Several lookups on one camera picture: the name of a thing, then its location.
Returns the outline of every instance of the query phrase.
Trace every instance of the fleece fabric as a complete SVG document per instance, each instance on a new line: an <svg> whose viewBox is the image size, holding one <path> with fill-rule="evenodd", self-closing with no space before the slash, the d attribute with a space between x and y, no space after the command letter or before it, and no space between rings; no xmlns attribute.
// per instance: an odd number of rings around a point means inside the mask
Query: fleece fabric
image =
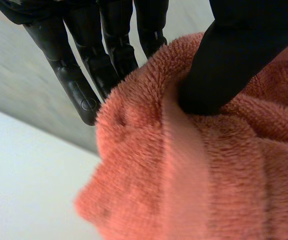
<svg viewBox="0 0 288 240"><path fill-rule="evenodd" d="M187 115L202 36L163 46L98 115L102 162L75 203L105 240L288 240L288 48L221 114Z"/></svg>

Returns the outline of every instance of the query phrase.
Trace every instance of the white floor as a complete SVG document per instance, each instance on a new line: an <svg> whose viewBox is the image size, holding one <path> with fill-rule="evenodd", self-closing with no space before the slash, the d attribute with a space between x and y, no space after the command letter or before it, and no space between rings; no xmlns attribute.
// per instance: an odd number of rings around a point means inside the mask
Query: white floor
<svg viewBox="0 0 288 240"><path fill-rule="evenodd" d="M100 240L73 206L99 161L0 113L0 240Z"/></svg>

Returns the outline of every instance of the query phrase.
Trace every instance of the towel fold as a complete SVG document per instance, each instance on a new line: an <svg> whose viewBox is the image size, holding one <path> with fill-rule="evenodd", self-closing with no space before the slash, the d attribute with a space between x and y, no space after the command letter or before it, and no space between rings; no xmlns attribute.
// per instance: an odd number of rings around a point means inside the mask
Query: towel fold
<svg viewBox="0 0 288 240"><path fill-rule="evenodd" d="M288 240L288 48L220 115L187 115L177 83L202 36L162 47L98 115L102 163L75 203L106 240Z"/></svg>

